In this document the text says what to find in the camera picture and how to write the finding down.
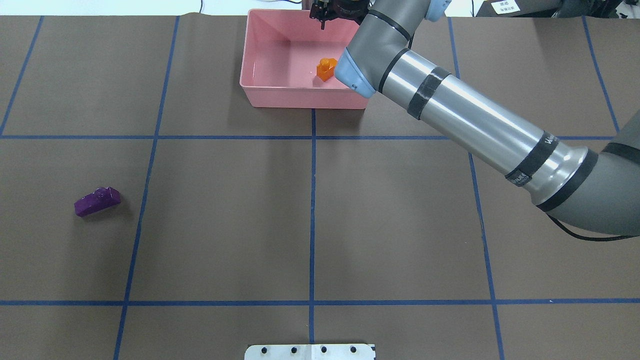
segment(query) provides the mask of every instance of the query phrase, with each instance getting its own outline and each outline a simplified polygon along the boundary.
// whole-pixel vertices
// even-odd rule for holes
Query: pink bin
[[[320,22],[308,10],[249,11],[240,85],[260,108],[364,109],[368,99],[316,76],[321,58],[338,60],[356,33],[350,20]]]

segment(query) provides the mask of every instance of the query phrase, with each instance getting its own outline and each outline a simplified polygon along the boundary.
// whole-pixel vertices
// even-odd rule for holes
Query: robotic arm link
[[[640,234],[640,111],[600,154],[566,145],[406,48],[420,22],[437,20],[448,3],[375,1],[336,77],[407,109],[526,189],[553,218],[598,233]]]

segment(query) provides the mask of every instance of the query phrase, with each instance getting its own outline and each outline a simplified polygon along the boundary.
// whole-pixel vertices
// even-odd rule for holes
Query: purple object
[[[76,215],[85,217],[120,203],[120,193],[114,188],[97,188],[93,193],[76,201]]]

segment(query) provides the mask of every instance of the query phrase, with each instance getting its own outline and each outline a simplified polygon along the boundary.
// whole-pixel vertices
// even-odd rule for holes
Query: orange toy
[[[338,60],[334,58],[322,58],[320,64],[316,67],[316,75],[321,78],[322,81],[327,81],[333,76],[333,70],[336,65],[338,65]]]

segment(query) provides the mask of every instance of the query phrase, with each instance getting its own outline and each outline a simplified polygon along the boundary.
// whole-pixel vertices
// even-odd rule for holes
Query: black rubber ring
[[[625,145],[623,143],[610,142],[605,146],[602,152],[608,152],[609,154],[618,155],[621,158],[625,158],[629,161],[640,165],[640,150],[633,146]]]
[[[385,86],[385,81],[387,80],[387,76],[389,76],[389,73],[391,72],[391,69],[394,68],[394,66],[396,65],[396,63],[398,62],[398,60],[400,60],[400,58],[402,57],[402,55],[404,55],[407,51],[409,51],[409,49],[402,49],[400,50],[399,53],[396,54],[396,56],[394,57],[393,60],[391,60],[391,62],[389,63],[389,66],[387,67],[387,69],[385,70],[385,73],[382,74],[382,79],[380,79],[380,84],[378,85],[378,92],[382,94],[382,88]]]
[[[433,94],[436,92],[438,86],[442,84],[442,81],[449,75],[451,75],[450,72],[439,66],[436,66],[431,71],[431,73],[427,75],[426,78],[424,78],[424,81],[422,82],[422,84],[420,84],[420,87],[418,87],[418,90],[415,92],[413,98],[409,102],[409,106],[407,107],[406,112],[408,112],[409,115],[420,120],[420,114],[422,113],[424,107],[427,105],[427,102],[429,102]]]
[[[554,153],[560,140],[548,132],[544,132],[536,146],[531,149],[527,156],[520,164],[508,173],[505,178],[517,187],[524,186],[533,178],[533,174],[538,171],[542,165]]]
[[[402,25],[398,24],[394,19],[391,19],[390,17],[386,16],[385,14],[377,11],[377,10],[369,10],[369,15],[373,15],[375,17],[377,17],[378,19],[386,22],[387,24],[389,24],[389,26],[391,26],[392,28],[398,30],[398,32],[400,32],[400,34],[402,34],[402,36],[404,36],[404,38],[406,39],[406,41],[411,40],[411,34],[409,34],[409,31],[405,30]]]
[[[569,199],[569,196],[578,190],[580,185],[582,185],[582,183],[587,179],[587,176],[589,176],[597,163],[598,154],[590,149],[578,170],[573,176],[571,176],[571,179],[569,179],[569,181],[567,181],[566,184],[564,184],[564,186],[553,194],[553,196],[551,196],[547,201],[538,205],[538,209],[544,212],[549,212],[560,206],[566,199]]]

